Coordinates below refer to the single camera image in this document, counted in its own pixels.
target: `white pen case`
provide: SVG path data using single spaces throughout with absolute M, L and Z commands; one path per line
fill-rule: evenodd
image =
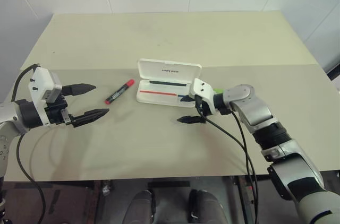
M 201 65 L 142 58 L 138 61 L 140 81 L 137 101 L 149 104 L 194 107 L 195 103 L 181 102 L 190 86 L 201 73 Z

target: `red marker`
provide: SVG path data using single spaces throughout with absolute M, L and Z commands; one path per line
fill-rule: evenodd
M 109 96 L 106 100 L 106 104 L 111 104 L 116 98 L 118 98 L 121 94 L 123 94 L 129 87 L 131 87 L 134 84 L 134 79 L 129 80 L 126 84 L 121 86 L 119 90 L 117 90 L 115 93 L 113 93 L 111 96 Z

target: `table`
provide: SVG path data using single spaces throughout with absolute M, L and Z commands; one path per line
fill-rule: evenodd
M 255 87 L 320 170 L 340 169 L 340 100 L 336 89 L 280 12 L 54 15 L 22 68 L 56 72 L 64 85 L 97 89 L 67 97 L 69 111 L 105 108 L 127 79 L 139 80 L 139 58 L 199 63 L 214 88 Z M 28 98 L 28 77 L 18 99 Z M 110 112 L 83 127 L 36 128 L 21 158 L 35 180 L 95 180 L 245 174 L 239 146 L 209 124 L 180 124 L 194 109 L 142 104 L 137 85 Z M 240 137 L 233 117 L 216 123 Z M 268 167 L 245 133 L 257 174 Z M 5 180 L 26 180 L 11 146 Z

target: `green part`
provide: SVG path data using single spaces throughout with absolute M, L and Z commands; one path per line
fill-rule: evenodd
M 222 89 L 214 89 L 214 91 L 215 91 L 217 94 L 219 94 L 219 93 L 223 93 L 224 90 L 222 90 Z

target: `black cable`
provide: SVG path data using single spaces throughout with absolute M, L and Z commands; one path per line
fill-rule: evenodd
M 242 126 L 241 126 L 241 123 L 238 119 L 238 117 L 235 115 L 235 113 L 232 111 L 232 115 L 234 116 L 235 120 L 236 120 L 236 123 L 237 123 L 237 126 L 239 127 L 239 130 L 241 132 L 241 137 L 242 137 L 242 141 L 243 141 L 243 145 L 244 145 L 244 148 L 246 150 L 246 152 L 248 152 L 248 149 L 247 149 L 247 143 L 245 141 L 245 136 L 244 136 L 244 133 L 243 133 L 243 129 L 242 129 Z M 249 159 L 247 157 L 247 154 L 245 155 L 245 165 L 246 165 L 246 172 L 247 172 L 247 176 L 248 176 L 248 179 L 250 181 L 250 184 L 251 184 L 251 187 L 252 187 L 252 193 L 253 193 L 253 197 L 254 197 L 254 209 L 255 209 L 255 223 L 258 222 L 258 191 L 255 191 L 254 190 L 254 186 L 253 186 L 253 181 L 252 181 L 252 178 L 251 178 L 251 175 L 250 175 L 250 171 L 249 171 Z
M 226 131 L 225 129 L 223 129 L 222 127 L 220 127 L 219 125 L 217 125 L 216 123 L 214 123 L 213 121 L 209 120 L 206 116 L 203 115 L 203 113 L 200 110 L 199 106 L 196 106 L 196 110 L 199 113 L 199 115 L 208 123 L 210 123 L 211 125 L 215 126 L 216 128 L 218 128 L 219 130 L 221 130 L 223 133 L 225 133 L 226 135 L 228 135 L 231 139 L 233 139 L 244 151 L 247 159 L 249 160 L 249 164 L 252 170 L 252 173 L 254 174 L 254 181 L 255 181 L 255 191 L 256 191 L 256 199 L 254 199 L 254 208 L 255 208 L 255 224 L 258 224 L 258 199 L 259 199 L 259 193 L 258 193 L 258 183 L 257 183 L 257 177 L 256 177 L 256 173 L 255 173 L 255 169 L 254 169 L 254 165 L 248 155 L 248 152 L 246 150 L 246 148 L 243 146 L 243 144 L 236 138 L 234 137 L 232 134 L 230 134 L 228 131 Z
M 21 160 L 20 160 L 20 156 L 19 156 L 19 151 L 20 151 L 20 144 L 21 144 L 21 141 L 23 139 L 23 136 L 24 136 L 24 134 L 20 136 L 20 138 L 18 140 L 18 144 L 16 145 L 16 160 L 18 161 L 18 165 L 19 165 L 21 171 L 23 172 L 23 174 L 27 177 L 28 180 L 30 180 L 30 182 L 39 191 L 41 202 L 42 202 L 42 211 L 41 211 L 41 215 L 40 215 L 40 218 L 39 218 L 37 224 L 41 224 L 41 222 L 42 222 L 42 220 L 44 218 L 44 215 L 45 215 L 45 211 L 46 211 L 46 201 L 45 201 L 44 193 L 43 193 L 41 187 L 39 186 L 39 184 L 35 180 L 33 180 L 32 177 L 29 176 L 29 174 L 27 174 L 26 170 L 22 166 L 22 163 L 21 163 Z
M 23 78 L 23 76 L 25 74 L 27 74 L 28 71 L 30 71 L 31 69 L 36 69 L 39 65 L 38 64 L 33 64 L 33 65 L 30 65 L 29 67 L 27 67 L 25 70 L 23 70 L 18 78 L 16 78 L 16 81 L 15 81 L 15 84 L 14 84 L 14 88 L 13 88 L 13 93 L 12 93 L 12 98 L 11 98 L 11 102 L 14 102 L 15 101 L 15 97 L 16 97 L 16 92 L 18 91 L 18 86 L 19 86 L 19 83 L 21 81 L 21 79 Z
M 14 84 L 12 98 L 11 98 L 12 102 L 15 101 L 15 97 L 16 97 L 16 93 L 18 91 L 19 83 L 20 83 L 21 79 L 23 78 L 23 76 L 25 74 L 27 74 L 30 70 L 35 70 L 38 66 L 39 66 L 38 64 L 30 65 L 29 67 L 27 67 L 25 70 L 23 70 L 19 74 L 19 76 L 16 79 L 15 84 Z M 42 211 L 41 211 L 41 215 L 40 215 L 40 218 L 39 218 L 39 221 L 37 222 L 37 224 L 41 224 L 41 222 L 42 222 L 42 220 L 45 216 L 45 212 L 46 212 L 46 201 L 45 201 L 44 193 L 43 193 L 41 187 L 39 186 L 39 184 L 35 180 L 32 179 L 31 176 L 29 176 L 29 174 L 26 172 L 26 170 L 24 169 L 24 167 L 23 167 L 23 165 L 20 161 L 19 151 L 20 151 L 20 144 L 21 144 L 23 137 L 24 137 L 24 134 L 20 136 L 20 138 L 18 140 L 18 144 L 16 145 L 16 160 L 18 161 L 18 165 L 19 165 L 21 171 L 23 172 L 23 174 L 34 185 L 34 187 L 36 187 L 37 190 L 39 191 L 41 203 L 42 203 Z

